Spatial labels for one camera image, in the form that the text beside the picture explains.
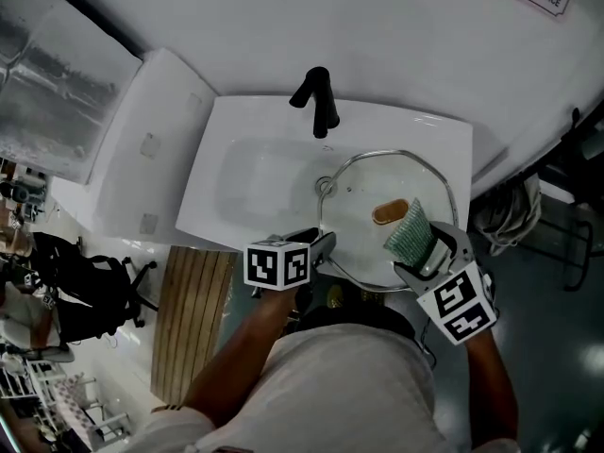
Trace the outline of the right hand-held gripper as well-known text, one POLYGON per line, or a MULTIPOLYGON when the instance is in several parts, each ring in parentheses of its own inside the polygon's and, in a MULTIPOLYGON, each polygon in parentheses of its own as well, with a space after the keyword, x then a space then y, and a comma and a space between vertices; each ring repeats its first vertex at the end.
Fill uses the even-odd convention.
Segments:
POLYGON ((446 278, 439 270, 423 276, 417 269, 394 262, 394 272, 417 294, 417 303, 432 323, 454 345, 466 342, 496 321, 490 296, 492 281, 474 260, 467 233, 455 225, 431 221, 433 235, 449 250, 446 278))

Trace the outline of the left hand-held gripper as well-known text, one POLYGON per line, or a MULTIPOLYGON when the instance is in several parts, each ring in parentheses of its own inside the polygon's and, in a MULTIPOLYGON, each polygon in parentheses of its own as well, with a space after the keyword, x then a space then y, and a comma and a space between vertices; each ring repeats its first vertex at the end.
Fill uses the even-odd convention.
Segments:
POLYGON ((243 282, 254 287, 252 296, 259 298, 265 290, 283 292, 309 284, 310 264, 317 269, 337 244, 334 232, 318 237, 315 226, 283 235, 282 240, 249 243, 243 252, 243 282))

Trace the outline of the green scrubbing sponge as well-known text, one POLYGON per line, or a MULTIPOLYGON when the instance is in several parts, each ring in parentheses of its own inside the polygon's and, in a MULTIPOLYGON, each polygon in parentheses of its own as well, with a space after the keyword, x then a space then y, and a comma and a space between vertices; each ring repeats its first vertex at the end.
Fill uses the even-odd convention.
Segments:
POLYGON ((437 242, 421 202, 414 198, 411 206, 389 235, 383 247, 398 262, 420 269, 428 260, 437 242))

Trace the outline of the glass pot lid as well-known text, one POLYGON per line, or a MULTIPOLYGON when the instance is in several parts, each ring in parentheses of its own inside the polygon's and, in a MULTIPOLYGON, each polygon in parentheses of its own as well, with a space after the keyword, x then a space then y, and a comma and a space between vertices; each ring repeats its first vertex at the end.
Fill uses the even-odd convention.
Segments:
POLYGON ((320 234, 334 232, 337 244, 326 265, 339 276, 372 293, 407 291, 394 272, 395 257, 383 245, 397 222, 378 225, 374 209, 396 199, 417 198, 430 221, 460 223, 453 189, 426 160, 405 150, 378 150, 346 161, 332 176, 338 191, 319 197, 320 234))

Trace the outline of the person's right forearm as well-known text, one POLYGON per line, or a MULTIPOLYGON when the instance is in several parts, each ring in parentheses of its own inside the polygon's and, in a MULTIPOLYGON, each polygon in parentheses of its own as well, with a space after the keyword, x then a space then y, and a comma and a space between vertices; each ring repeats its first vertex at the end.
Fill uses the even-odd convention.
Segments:
POLYGON ((473 447, 516 440, 518 405, 495 338, 486 329, 464 343, 469 367, 469 419, 473 447))

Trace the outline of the person's left forearm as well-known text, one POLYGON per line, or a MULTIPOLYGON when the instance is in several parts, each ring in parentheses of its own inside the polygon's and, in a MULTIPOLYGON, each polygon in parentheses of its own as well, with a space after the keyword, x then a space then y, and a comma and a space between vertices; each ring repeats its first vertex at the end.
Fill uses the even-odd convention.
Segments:
POLYGON ((262 293, 256 308, 195 377, 183 407, 202 413, 217 428, 237 415, 295 308, 297 291, 262 293))

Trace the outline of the person's black trousers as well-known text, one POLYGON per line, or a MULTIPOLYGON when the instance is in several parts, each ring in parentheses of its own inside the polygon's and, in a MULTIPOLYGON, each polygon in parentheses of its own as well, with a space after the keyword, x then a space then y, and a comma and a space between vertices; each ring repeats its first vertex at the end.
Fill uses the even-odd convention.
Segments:
POLYGON ((330 309, 327 306, 328 289, 323 297, 324 301, 316 307, 306 309, 299 321, 293 325, 291 332, 319 327, 357 325, 391 331, 406 339, 415 340, 413 326, 401 313, 384 304, 361 301, 362 290, 358 288, 345 287, 342 283, 334 284, 340 285, 344 291, 344 305, 338 309, 330 309))

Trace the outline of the white ceramic sink basin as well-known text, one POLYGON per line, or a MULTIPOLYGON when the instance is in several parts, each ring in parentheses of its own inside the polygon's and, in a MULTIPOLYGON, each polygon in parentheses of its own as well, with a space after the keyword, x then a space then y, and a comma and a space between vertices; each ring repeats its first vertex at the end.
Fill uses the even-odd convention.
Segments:
POLYGON ((405 150, 440 171, 465 227, 473 128, 419 110, 359 101, 336 104, 340 124, 313 137, 313 107, 285 96, 228 96, 214 102, 176 220, 194 236, 238 250, 272 235, 318 227, 321 176, 378 150, 405 150))

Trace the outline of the black faucet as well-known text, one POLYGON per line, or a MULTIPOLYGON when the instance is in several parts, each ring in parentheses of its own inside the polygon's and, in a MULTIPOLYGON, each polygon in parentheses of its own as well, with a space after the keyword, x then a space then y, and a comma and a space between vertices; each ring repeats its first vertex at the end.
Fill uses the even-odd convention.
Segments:
POLYGON ((313 98, 315 103, 312 133, 315 139, 324 139, 331 129, 340 124, 330 73, 327 68, 317 66, 307 71, 305 79, 289 100, 296 109, 303 109, 313 98))

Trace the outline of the wooden slatted platform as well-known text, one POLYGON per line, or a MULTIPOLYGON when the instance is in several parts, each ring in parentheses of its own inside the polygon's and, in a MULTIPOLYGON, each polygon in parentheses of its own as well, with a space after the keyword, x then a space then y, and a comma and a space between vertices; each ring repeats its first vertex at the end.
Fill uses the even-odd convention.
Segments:
POLYGON ((184 398, 213 357, 238 255, 173 246, 160 289, 151 393, 167 404, 184 398))

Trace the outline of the black metal rack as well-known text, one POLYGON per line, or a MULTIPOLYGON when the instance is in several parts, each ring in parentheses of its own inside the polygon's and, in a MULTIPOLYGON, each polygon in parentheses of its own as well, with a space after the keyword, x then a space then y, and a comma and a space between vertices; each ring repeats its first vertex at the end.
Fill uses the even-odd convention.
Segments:
MULTIPOLYGON (((588 115, 571 112, 570 129, 542 158, 523 173, 537 177, 542 194, 576 209, 581 205, 604 217, 604 100, 588 115)), ((563 289, 576 292, 583 285, 593 259, 604 258, 604 245, 596 245, 595 226, 587 218, 571 218, 566 225, 544 217, 538 228, 553 231, 561 244, 520 246, 562 265, 563 289)))

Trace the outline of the person's white shirt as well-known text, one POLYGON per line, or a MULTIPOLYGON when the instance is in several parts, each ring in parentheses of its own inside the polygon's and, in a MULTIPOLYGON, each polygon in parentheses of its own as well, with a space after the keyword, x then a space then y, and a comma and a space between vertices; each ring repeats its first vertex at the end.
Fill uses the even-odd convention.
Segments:
POLYGON ((361 325, 319 327, 275 343, 225 425, 186 407, 155 412, 124 453, 457 453, 434 408, 415 342, 361 325))

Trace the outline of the black office chair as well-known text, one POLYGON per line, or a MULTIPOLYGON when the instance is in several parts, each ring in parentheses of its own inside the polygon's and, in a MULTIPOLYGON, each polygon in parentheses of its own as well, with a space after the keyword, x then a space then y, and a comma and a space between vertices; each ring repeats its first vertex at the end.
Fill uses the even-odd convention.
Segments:
POLYGON ((130 257, 86 257, 79 245, 43 232, 33 234, 33 243, 30 264, 42 283, 71 298, 56 300, 62 342, 114 335, 128 321, 142 328, 142 308, 159 309, 139 293, 147 272, 158 267, 155 261, 131 277, 130 257))

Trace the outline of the frosted glass panel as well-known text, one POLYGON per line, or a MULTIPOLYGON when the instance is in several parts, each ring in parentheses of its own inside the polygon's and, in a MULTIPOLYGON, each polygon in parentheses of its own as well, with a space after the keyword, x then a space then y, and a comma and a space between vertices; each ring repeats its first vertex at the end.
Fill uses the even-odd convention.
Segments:
POLYGON ((0 157, 86 183, 140 66, 65 0, 0 0, 0 157))

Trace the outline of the white metal shelf rack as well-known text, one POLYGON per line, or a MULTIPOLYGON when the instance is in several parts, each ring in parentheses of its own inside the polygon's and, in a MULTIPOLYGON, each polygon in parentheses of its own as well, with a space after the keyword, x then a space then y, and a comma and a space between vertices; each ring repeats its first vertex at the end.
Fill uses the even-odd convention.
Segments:
POLYGON ((0 367, 0 400, 28 400, 54 431, 72 431, 91 452, 130 436, 125 412, 114 414, 97 395, 96 379, 66 375, 54 361, 21 359, 15 374, 0 367))

